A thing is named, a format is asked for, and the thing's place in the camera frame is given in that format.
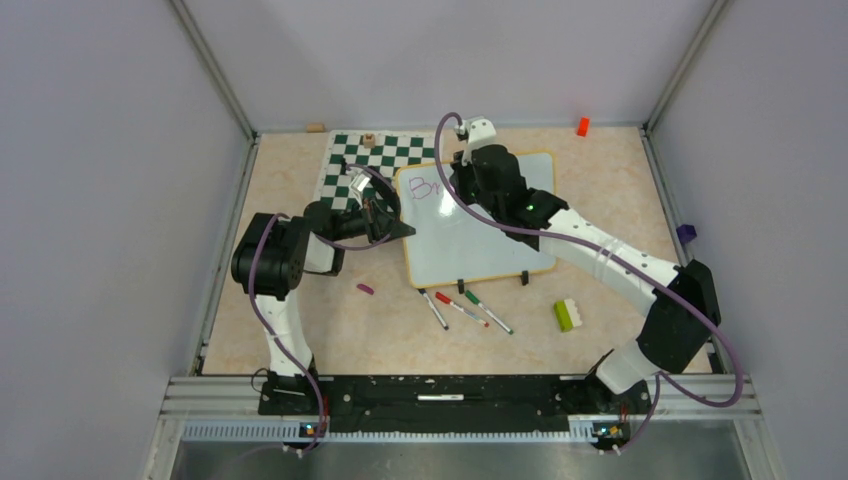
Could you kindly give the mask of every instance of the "marble tabletop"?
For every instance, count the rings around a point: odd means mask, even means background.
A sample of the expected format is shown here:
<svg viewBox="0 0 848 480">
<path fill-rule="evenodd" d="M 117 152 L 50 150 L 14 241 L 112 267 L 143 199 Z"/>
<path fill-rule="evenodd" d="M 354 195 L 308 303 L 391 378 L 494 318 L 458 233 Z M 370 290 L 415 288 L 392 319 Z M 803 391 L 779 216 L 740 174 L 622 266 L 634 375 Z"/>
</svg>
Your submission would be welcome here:
<svg viewBox="0 0 848 480">
<path fill-rule="evenodd" d="M 318 134 L 263 135 L 238 227 L 241 238 L 256 212 L 297 215 L 312 200 L 328 138 Z M 668 225 L 635 127 L 499 129 L 513 152 L 547 150 L 555 156 L 557 195 L 587 220 L 636 248 L 675 260 Z M 458 150 L 446 139 L 447 156 Z M 364 245 L 364 239 L 348 241 Z M 356 288 L 364 283 L 370 296 Z M 458 302 L 455 287 L 442 291 Z M 591 275 L 558 262 L 530 284 L 502 278 L 473 284 L 481 301 L 514 330 L 482 328 L 442 305 L 443 330 L 407 277 L 401 241 L 348 252 L 337 277 L 305 275 L 300 295 L 304 335 L 321 374 L 585 373 L 610 349 L 633 338 L 644 323 L 635 309 Z M 583 326 L 561 333 L 557 300 L 576 301 Z M 203 373 L 252 373 L 269 362 L 262 326 L 247 296 L 225 282 Z M 702 350 L 687 372 L 709 372 Z"/>
</svg>

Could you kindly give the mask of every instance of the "black mounting base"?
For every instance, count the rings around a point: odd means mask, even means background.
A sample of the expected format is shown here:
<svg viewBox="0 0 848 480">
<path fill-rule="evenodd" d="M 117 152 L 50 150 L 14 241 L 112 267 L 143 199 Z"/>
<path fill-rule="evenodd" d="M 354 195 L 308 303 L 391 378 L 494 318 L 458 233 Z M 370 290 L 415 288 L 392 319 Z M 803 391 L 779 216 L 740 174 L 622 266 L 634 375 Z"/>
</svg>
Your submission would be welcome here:
<svg viewBox="0 0 848 480">
<path fill-rule="evenodd" d="M 318 413 L 308 385 L 308 392 L 300 391 L 305 395 L 293 395 L 282 380 L 273 375 L 262 386 L 260 415 Z M 558 432 L 569 430 L 569 415 L 644 414 L 650 405 L 645 382 L 613 395 L 593 375 L 573 380 L 559 375 L 337 375 L 319 384 L 332 430 L 339 433 Z M 456 400 L 446 400 L 447 395 Z"/>
</svg>

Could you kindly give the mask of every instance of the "orange block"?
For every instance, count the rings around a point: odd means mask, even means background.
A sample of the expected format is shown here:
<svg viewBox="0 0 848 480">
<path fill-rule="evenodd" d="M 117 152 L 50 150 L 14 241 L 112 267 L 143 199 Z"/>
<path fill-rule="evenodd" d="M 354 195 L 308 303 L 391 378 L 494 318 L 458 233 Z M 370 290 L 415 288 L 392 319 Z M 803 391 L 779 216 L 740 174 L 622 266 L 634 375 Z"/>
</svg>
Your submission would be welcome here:
<svg viewBox="0 0 848 480">
<path fill-rule="evenodd" d="M 580 119 L 580 126 L 577 127 L 577 135 L 585 137 L 587 133 L 589 133 L 589 117 L 583 117 Z"/>
</svg>

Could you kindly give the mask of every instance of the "green and white chessboard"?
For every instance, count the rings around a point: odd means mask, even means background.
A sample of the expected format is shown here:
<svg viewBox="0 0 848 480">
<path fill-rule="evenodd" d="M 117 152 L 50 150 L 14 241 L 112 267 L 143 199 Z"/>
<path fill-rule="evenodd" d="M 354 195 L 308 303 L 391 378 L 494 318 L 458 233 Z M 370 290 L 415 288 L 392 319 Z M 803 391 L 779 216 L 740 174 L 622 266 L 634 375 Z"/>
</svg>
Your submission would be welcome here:
<svg viewBox="0 0 848 480">
<path fill-rule="evenodd" d="M 376 147 L 365 148 L 362 145 L 362 137 L 366 133 L 377 136 Z M 312 200 L 320 200 L 333 210 L 344 211 L 356 204 L 356 198 L 350 191 L 350 181 L 356 172 L 352 169 L 347 174 L 342 172 L 342 160 L 368 165 L 392 181 L 401 167 L 433 163 L 433 142 L 432 133 L 333 130 L 327 141 L 323 167 Z M 375 194 L 369 186 L 363 195 L 370 197 Z"/>
</svg>

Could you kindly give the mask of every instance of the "purple eraser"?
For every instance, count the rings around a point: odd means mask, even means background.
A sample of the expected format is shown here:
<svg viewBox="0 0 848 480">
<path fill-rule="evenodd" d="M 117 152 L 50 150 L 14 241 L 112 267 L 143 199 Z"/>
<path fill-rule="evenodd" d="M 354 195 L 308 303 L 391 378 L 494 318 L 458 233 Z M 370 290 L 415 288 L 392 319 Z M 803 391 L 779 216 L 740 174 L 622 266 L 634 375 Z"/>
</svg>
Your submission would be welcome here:
<svg viewBox="0 0 848 480">
<path fill-rule="evenodd" d="M 698 233 L 695 232 L 694 225 L 683 224 L 677 227 L 677 238 L 680 240 L 681 245 L 686 245 L 692 240 L 695 240 L 697 236 Z"/>
<path fill-rule="evenodd" d="M 364 283 L 360 283 L 359 285 L 356 286 L 356 288 L 362 290 L 363 292 L 367 293 L 368 295 L 374 295 L 374 289 L 369 287 L 368 285 L 365 285 Z"/>
</svg>

